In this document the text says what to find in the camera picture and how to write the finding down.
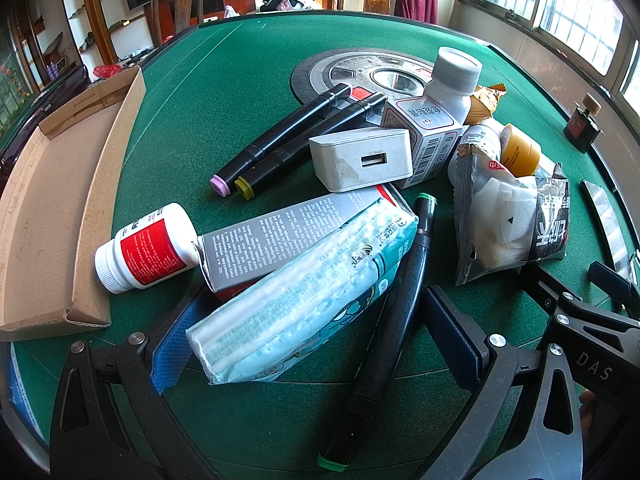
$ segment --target white bottle cap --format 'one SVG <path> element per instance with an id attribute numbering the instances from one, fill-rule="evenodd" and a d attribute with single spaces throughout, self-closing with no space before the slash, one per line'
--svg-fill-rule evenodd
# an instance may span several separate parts
<path id="1" fill-rule="evenodd" d="M 95 251 L 94 263 L 95 272 L 105 288 L 112 294 L 121 294 L 132 289 L 132 286 L 124 285 L 116 277 L 113 270 L 113 245 L 115 240 L 109 240 L 107 243 L 98 247 Z"/>
<path id="2" fill-rule="evenodd" d="M 441 46 L 431 77 L 450 91 L 469 96 L 476 90 L 481 70 L 482 63 L 475 57 L 455 48 Z"/>

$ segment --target white usb charger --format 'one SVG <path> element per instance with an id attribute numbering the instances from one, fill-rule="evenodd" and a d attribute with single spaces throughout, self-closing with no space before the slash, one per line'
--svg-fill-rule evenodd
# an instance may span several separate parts
<path id="1" fill-rule="evenodd" d="M 414 173 L 409 131 L 360 128 L 309 139 L 316 176 L 333 192 L 407 178 Z"/>

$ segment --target brown bottle cap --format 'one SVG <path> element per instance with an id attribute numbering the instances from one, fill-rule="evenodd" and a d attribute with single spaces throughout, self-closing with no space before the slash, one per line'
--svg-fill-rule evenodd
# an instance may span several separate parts
<path id="1" fill-rule="evenodd" d="M 594 99 L 591 94 L 587 94 L 584 96 L 584 99 L 582 100 L 582 104 L 584 105 L 585 108 L 587 108 L 587 110 L 592 115 L 597 115 L 600 109 L 602 108 L 600 106 L 600 103 L 597 102 L 596 99 Z"/>

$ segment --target window frame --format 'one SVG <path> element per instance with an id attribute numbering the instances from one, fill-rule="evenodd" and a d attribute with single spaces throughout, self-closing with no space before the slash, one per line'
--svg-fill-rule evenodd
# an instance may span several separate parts
<path id="1" fill-rule="evenodd" d="M 536 20 L 536 16 L 538 14 L 538 7 L 540 6 L 540 0 L 536 0 L 533 3 L 533 12 L 531 13 L 531 19 L 528 20 L 524 16 L 520 16 L 515 12 L 511 14 L 511 9 L 507 9 L 506 7 L 502 7 L 498 4 L 494 4 L 488 0 L 482 0 L 482 4 L 489 10 L 492 10 L 496 14 L 505 14 L 505 17 L 508 20 L 516 22 L 519 25 L 523 25 L 524 27 L 534 28 L 534 22 Z"/>
<path id="2" fill-rule="evenodd" d="M 624 98 L 619 99 L 619 97 L 623 97 L 621 93 L 621 86 L 625 81 L 625 76 L 628 72 L 629 64 L 633 62 L 631 57 L 633 55 L 633 49 L 637 38 L 631 32 L 628 24 L 628 17 L 626 16 L 624 10 L 618 5 L 616 0 L 613 1 L 622 13 L 623 19 L 622 26 L 620 28 L 618 43 L 616 44 L 616 48 L 611 58 L 610 65 L 607 69 L 607 73 L 604 75 L 601 74 L 589 61 L 584 59 L 578 52 L 573 50 L 566 43 L 559 40 L 553 34 L 547 32 L 541 27 L 542 15 L 544 13 L 544 9 L 541 7 L 545 5 L 546 0 L 545 3 L 543 3 L 542 0 L 536 0 L 534 4 L 533 14 L 530 20 L 526 20 L 523 16 L 512 13 L 510 9 L 501 7 L 498 4 L 494 4 L 493 2 L 489 2 L 487 0 L 482 0 L 481 5 L 494 14 L 504 16 L 507 20 L 514 22 L 522 27 L 528 28 L 535 36 L 540 39 L 542 43 L 546 43 L 556 49 L 573 65 L 577 66 L 596 83 L 609 91 L 612 97 L 616 96 L 616 102 L 624 101 L 624 105 L 626 105 L 626 107 L 623 106 L 623 109 L 626 112 L 627 107 L 631 110 L 633 110 L 633 108 L 631 108 L 631 106 L 626 102 Z M 640 117 L 638 116 L 638 113 L 634 111 L 632 117 L 637 119 L 637 121 L 634 122 L 638 123 L 638 126 L 640 126 Z"/>
<path id="3" fill-rule="evenodd" d="M 638 50 L 634 55 L 634 47 L 638 41 Z M 626 64 L 626 70 L 621 70 L 618 78 L 616 79 L 615 90 L 611 91 L 611 98 L 622 110 L 622 113 L 632 121 L 636 129 L 640 130 L 640 111 L 636 111 L 635 108 L 626 100 L 624 92 L 631 80 L 632 73 L 638 66 L 640 66 L 640 40 L 633 38 L 630 42 L 630 48 L 626 52 L 625 60 L 628 59 Z"/>

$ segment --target white pill bottle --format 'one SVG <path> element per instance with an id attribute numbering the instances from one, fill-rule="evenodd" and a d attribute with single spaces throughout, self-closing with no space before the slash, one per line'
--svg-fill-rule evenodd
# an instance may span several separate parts
<path id="1" fill-rule="evenodd" d="M 471 108 L 470 95 L 476 90 L 482 63 L 455 48 L 441 46 L 433 64 L 431 81 L 423 96 L 442 106 L 460 124 L 464 124 Z"/>
<path id="2" fill-rule="evenodd" d="M 148 288 L 198 264 L 198 235 L 186 211 L 168 204 L 120 229 L 95 251 L 95 271 L 108 291 Z"/>

